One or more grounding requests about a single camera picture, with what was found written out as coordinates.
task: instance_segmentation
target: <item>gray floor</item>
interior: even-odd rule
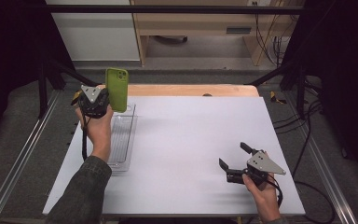
[[[170,44],[152,39],[145,67],[124,63],[120,67],[129,69],[131,83],[243,84],[266,74],[274,64],[266,59],[262,66],[254,67],[250,62],[249,52],[237,37],[190,37],[185,44]],[[78,71],[93,80],[103,81],[101,69],[84,66],[79,67]],[[31,223],[44,218],[41,211],[48,198],[47,192],[54,183],[77,123],[69,103],[80,83],[69,77],[65,79],[68,84],[64,91],[60,91],[59,101],[51,119],[35,145],[0,218],[30,218],[33,219]],[[294,114],[289,104],[270,101],[271,90],[282,100],[291,94],[279,90],[276,85],[279,79],[276,77],[258,87],[272,121],[287,119]],[[316,97],[307,91],[306,100],[313,102]],[[18,88],[10,94],[9,106],[0,123],[0,187],[33,129],[37,114],[36,83]],[[304,138],[300,129],[280,133],[283,131],[277,130],[278,138],[287,163],[293,169]],[[311,133],[358,222],[358,164],[356,161],[342,158],[340,145],[323,114],[316,113],[311,117]],[[312,184],[326,193],[308,150],[300,163],[295,180]],[[320,194],[303,186],[299,186],[298,190],[309,217],[319,221],[330,218],[330,208]],[[303,217],[291,219],[296,223],[310,223]],[[341,222],[338,216],[334,222]]]

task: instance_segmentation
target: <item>black cable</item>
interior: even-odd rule
[[[313,111],[314,108],[310,108],[306,114],[307,114],[307,115],[313,115],[313,113],[315,113],[315,112],[317,111],[317,110],[316,110],[316,111]],[[274,129],[277,130],[277,129],[280,129],[280,128],[287,127],[287,126],[293,124],[294,122],[296,122],[296,121],[298,121],[298,120],[301,120],[301,118],[297,118],[297,119],[294,119],[294,120],[292,120],[292,121],[290,121],[290,122],[288,122],[288,123],[286,123],[286,124],[283,124],[283,125],[281,125],[281,126],[274,127]]]
[[[312,104],[310,104],[310,107],[308,109],[308,111],[311,111],[312,110],[312,107],[313,107],[313,104],[318,102],[319,100],[317,101],[314,101],[312,102]],[[296,172],[297,172],[297,169],[298,169],[298,165],[300,164],[301,160],[302,160],[302,157],[304,155],[304,152],[305,152],[305,148],[307,147],[307,143],[310,139],[310,113],[307,113],[307,123],[308,123],[308,133],[307,133],[307,137],[305,139],[305,142],[304,142],[304,145],[303,147],[301,148],[301,151],[300,151],[300,155],[297,159],[297,163],[296,163],[296,166],[295,166],[295,169],[293,170],[292,172],[292,177],[295,178],[295,175],[296,175]]]
[[[269,177],[271,177],[274,180],[274,182],[277,183],[275,185],[272,182],[270,182],[269,180],[266,181],[267,183],[269,183],[270,185],[272,185],[275,189],[277,189],[279,191],[278,192],[278,207],[281,207],[281,204],[283,201],[283,193],[282,193],[281,187],[279,186],[278,181],[272,175],[269,175]]]
[[[275,53],[275,57],[277,58],[277,65],[279,66],[280,65],[280,62],[279,62],[279,59],[281,58],[281,41],[282,39],[281,38],[278,38],[278,42],[277,42],[277,51],[275,52],[275,49],[274,49],[274,53]]]
[[[277,120],[277,121],[274,121],[274,122],[272,122],[272,123],[274,124],[274,123],[285,122],[285,121],[287,121],[287,120],[289,120],[289,119],[292,119],[292,118],[295,117],[295,116],[298,116],[298,114],[294,114],[294,115],[290,116],[288,119]]]
[[[336,219],[335,207],[334,207],[333,203],[330,201],[330,199],[327,197],[327,195],[325,195],[321,190],[315,188],[314,186],[312,186],[310,184],[307,184],[307,183],[304,183],[304,182],[301,182],[301,181],[295,181],[295,183],[299,184],[299,185],[306,186],[306,187],[308,187],[310,189],[314,189],[315,191],[320,193],[327,200],[328,204],[330,205],[331,211],[332,211],[332,215],[331,215],[330,219],[328,221],[325,221],[325,222],[314,220],[314,219],[308,217],[307,215],[303,216],[304,218],[306,218],[308,221],[311,221],[311,222],[317,223],[317,224],[332,223],[334,221],[334,219]]]
[[[296,126],[296,127],[294,127],[294,128],[291,128],[291,129],[289,129],[289,130],[286,130],[286,131],[283,131],[283,132],[280,132],[280,133],[277,133],[277,134],[290,133],[291,131],[293,131],[293,130],[295,130],[295,129],[301,127],[301,126],[303,126],[305,123],[306,123],[306,121],[302,122],[300,125],[298,125],[298,126]]]
[[[79,96],[79,100],[77,101],[78,105],[79,105],[79,108],[80,108],[80,112],[81,112],[81,116],[82,116],[82,119],[83,119],[83,136],[82,136],[82,150],[81,150],[81,153],[82,153],[82,157],[83,157],[83,160],[85,161],[86,158],[88,157],[87,156],[87,133],[88,133],[88,125],[89,125],[89,122],[91,120],[91,118],[89,118],[89,120],[86,120],[86,116],[85,116],[85,113],[84,113],[84,110],[83,110],[83,100],[81,98],[82,96]]]
[[[317,105],[314,105],[314,104],[317,103],[317,102],[319,102],[319,100],[316,100],[316,101],[312,102],[312,103],[310,104],[309,110],[308,110],[308,112],[307,112],[307,120],[306,120],[306,122],[307,122],[308,125],[309,125],[309,131],[308,131],[308,133],[307,133],[307,137],[306,137],[306,140],[305,140],[305,142],[304,142],[304,145],[303,145],[303,147],[301,148],[300,156],[298,157],[298,160],[297,160],[295,169],[294,169],[294,171],[292,172],[292,177],[293,177],[293,179],[295,178],[296,171],[297,171],[297,169],[298,169],[298,165],[299,165],[300,162],[301,162],[301,159],[302,159],[302,157],[303,157],[303,155],[304,155],[304,152],[305,152],[305,148],[307,147],[307,143],[308,143],[308,141],[309,141],[309,139],[310,139],[310,131],[311,131],[311,128],[310,128],[310,115],[311,115],[311,112],[313,111],[314,108],[316,108],[317,106],[321,105],[321,103],[319,103],[319,104],[317,104]],[[300,184],[300,185],[304,185],[304,186],[306,186],[306,187],[309,187],[309,188],[311,188],[311,189],[316,190],[317,192],[319,192],[319,193],[327,200],[327,202],[329,203],[329,205],[330,205],[330,207],[331,207],[332,216],[331,216],[330,219],[329,219],[328,221],[326,221],[326,222],[320,222],[320,221],[314,220],[314,219],[308,217],[307,215],[305,215],[304,218],[307,219],[308,221],[311,221],[311,222],[317,223],[317,224],[332,223],[332,222],[334,221],[334,219],[336,218],[336,213],[335,213],[335,207],[334,207],[334,205],[331,203],[331,201],[329,200],[329,198],[328,198],[323,192],[321,192],[319,189],[316,189],[314,186],[312,186],[312,185],[310,185],[310,184],[307,184],[307,183],[304,183],[304,182],[300,182],[300,181],[295,181],[295,183]]]
[[[281,45],[282,45],[282,37],[281,36],[275,36],[276,38],[274,39],[274,43],[276,43],[276,47],[274,47],[274,53],[275,56],[280,57],[284,56],[285,52],[281,51]]]
[[[258,37],[259,35],[260,35],[260,38],[261,38],[261,42],[263,43],[263,46],[260,43],[260,40],[259,40],[259,37]],[[264,42],[263,36],[261,35],[260,29],[258,27],[258,14],[255,14],[255,39],[257,40],[258,45],[264,51],[264,53],[266,55],[268,55],[267,54],[266,43]]]

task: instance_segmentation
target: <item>human hand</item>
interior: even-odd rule
[[[255,199],[255,205],[261,220],[263,222],[269,222],[281,218],[275,187],[267,182],[257,187],[248,175],[242,175],[242,178],[246,188],[252,193]],[[268,174],[268,181],[274,183],[272,173]]]
[[[81,122],[81,127],[85,126],[83,120],[83,115],[80,108],[75,110],[78,118]],[[110,156],[110,146],[111,146],[111,120],[113,117],[113,109],[110,105],[106,108],[106,114],[99,119],[91,119],[86,116],[87,123],[87,134],[89,140],[93,144],[93,150],[91,155],[99,157],[103,161],[107,161]]]

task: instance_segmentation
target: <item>green phone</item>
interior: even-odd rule
[[[114,111],[123,113],[127,110],[129,73],[119,68],[107,68],[105,73],[106,88],[109,92],[109,104]]]

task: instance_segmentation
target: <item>black curtain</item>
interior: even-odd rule
[[[9,93],[38,80],[41,60],[54,59],[75,70],[52,16],[29,11],[24,4],[46,2],[0,0],[0,118]],[[48,80],[54,80],[55,88],[62,88],[62,84],[57,85],[63,82],[60,72],[48,64],[46,68]]]
[[[332,2],[312,0],[306,6],[320,7]],[[322,16],[323,13],[299,18],[283,63],[296,57],[296,50],[308,36],[310,27]],[[350,0],[335,1],[306,42],[299,63],[307,69],[307,76],[322,80],[320,98],[326,116],[349,157],[358,161],[358,4]]]

